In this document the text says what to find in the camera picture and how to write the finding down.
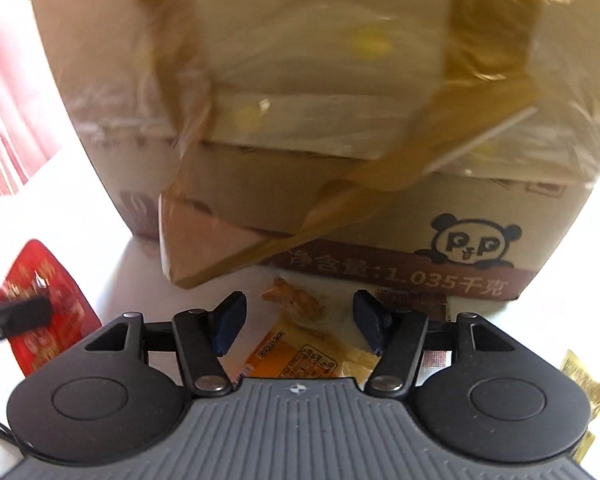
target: black object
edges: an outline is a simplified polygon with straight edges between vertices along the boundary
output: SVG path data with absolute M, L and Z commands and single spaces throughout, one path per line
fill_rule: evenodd
M 28 456 L 6 478 L 590 478 L 569 457 L 587 397 L 528 349 L 475 314 L 392 314 L 366 291 L 353 313 L 381 356 L 364 392 L 350 378 L 232 390 L 216 356 L 246 318 L 239 292 L 171 323 L 127 313 L 16 388 L 7 414 Z M 415 387 L 427 349 L 453 364 Z M 175 351 L 184 386 L 147 351 Z
M 0 340 L 51 322 L 53 308 L 44 295 L 0 301 Z

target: dark red package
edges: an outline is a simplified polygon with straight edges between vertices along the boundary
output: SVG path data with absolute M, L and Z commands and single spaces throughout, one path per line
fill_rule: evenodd
M 102 326 L 66 269 L 38 240 L 26 243 L 0 288 L 0 300 L 42 291 L 53 306 L 51 325 L 9 339 L 25 376 Z

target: silver screw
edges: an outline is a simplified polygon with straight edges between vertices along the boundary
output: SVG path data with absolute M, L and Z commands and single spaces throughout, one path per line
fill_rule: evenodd
M 203 375 L 196 379 L 195 384 L 202 392 L 219 392 L 226 388 L 226 379 L 218 375 Z
M 378 375 L 371 379 L 371 387 L 379 392 L 396 392 L 402 387 L 402 381 L 392 375 Z

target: panda ear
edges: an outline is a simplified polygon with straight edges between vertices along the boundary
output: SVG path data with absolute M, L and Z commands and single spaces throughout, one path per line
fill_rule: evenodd
M 431 227 L 440 232 L 457 223 L 458 219 L 451 213 L 442 213 L 442 215 L 436 216 L 433 219 L 433 222 L 431 222 Z
M 520 229 L 519 225 L 508 225 L 504 228 L 502 235 L 507 242 L 515 242 L 522 237 L 522 229 Z

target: crosshair symbol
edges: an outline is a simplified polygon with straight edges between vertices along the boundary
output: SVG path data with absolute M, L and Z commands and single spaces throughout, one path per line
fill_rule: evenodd
M 289 391 L 291 393 L 293 393 L 293 394 L 296 394 L 296 395 L 302 395 L 308 389 L 309 388 L 307 388 L 306 386 L 304 386 L 304 384 L 296 383 L 296 384 L 292 384 L 291 385 L 291 387 L 289 388 Z

